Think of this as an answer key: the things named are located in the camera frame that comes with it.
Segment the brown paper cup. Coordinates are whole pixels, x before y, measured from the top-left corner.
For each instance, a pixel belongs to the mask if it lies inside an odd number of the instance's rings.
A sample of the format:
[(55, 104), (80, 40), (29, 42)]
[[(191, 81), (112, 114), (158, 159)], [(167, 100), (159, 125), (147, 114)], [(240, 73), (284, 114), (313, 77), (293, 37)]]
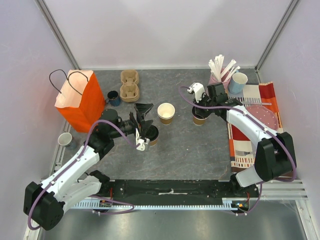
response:
[(150, 142), (149, 142), (149, 146), (154, 146), (157, 144), (157, 141), (158, 141), (158, 138), (153, 138), (153, 139), (150, 139)]
[(193, 123), (197, 126), (202, 126), (206, 122), (207, 119), (208, 119), (208, 117), (202, 117), (197, 114), (193, 115)]
[(160, 122), (164, 125), (170, 125), (172, 123), (175, 112), (175, 107), (167, 102), (160, 104), (157, 108)]

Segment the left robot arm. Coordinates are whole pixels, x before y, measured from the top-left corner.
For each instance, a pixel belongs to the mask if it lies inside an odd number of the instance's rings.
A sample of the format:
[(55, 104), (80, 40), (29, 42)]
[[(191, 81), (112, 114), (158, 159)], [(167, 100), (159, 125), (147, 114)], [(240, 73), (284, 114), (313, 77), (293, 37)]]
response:
[(146, 120), (145, 116), (153, 106), (152, 103), (134, 104), (135, 112), (130, 112), (128, 120), (122, 120), (115, 109), (104, 110), (90, 127), (84, 144), (66, 164), (41, 183), (32, 181), (25, 188), (23, 212), (27, 215), (28, 228), (51, 230), (78, 202), (95, 194), (106, 196), (110, 179), (100, 171), (91, 172), (81, 182), (77, 180), (109, 153), (115, 138), (123, 137), (127, 141), (128, 135), (133, 134), (135, 141), (129, 145), (146, 151), (150, 144), (146, 133), (153, 121)]

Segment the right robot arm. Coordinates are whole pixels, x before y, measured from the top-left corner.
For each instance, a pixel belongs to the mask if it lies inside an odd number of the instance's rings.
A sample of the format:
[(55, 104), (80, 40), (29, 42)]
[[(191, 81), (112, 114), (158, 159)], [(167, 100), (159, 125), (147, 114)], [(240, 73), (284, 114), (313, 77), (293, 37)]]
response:
[(192, 102), (195, 115), (206, 118), (211, 113), (235, 126), (256, 147), (253, 166), (235, 174), (235, 181), (229, 184), (229, 191), (235, 197), (242, 196), (247, 187), (268, 182), (291, 173), (297, 175), (297, 163), (292, 136), (279, 133), (254, 117), (237, 99), (230, 99), (223, 84), (216, 83), (204, 87), (194, 82), (187, 87), (194, 95)]

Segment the black cup lid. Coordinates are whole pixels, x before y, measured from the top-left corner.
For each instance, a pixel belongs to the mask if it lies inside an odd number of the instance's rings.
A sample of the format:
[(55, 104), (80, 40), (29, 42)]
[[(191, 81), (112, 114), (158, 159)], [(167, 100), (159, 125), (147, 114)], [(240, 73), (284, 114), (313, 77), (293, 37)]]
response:
[(202, 109), (202, 108), (198, 108), (198, 107), (193, 106), (191, 112), (195, 118), (200, 119), (200, 120), (205, 120), (211, 115), (213, 110)]
[(159, 136), (159, 130), (156, 126), (151, 125), (145, 133), (145, 137), (154, 142)]

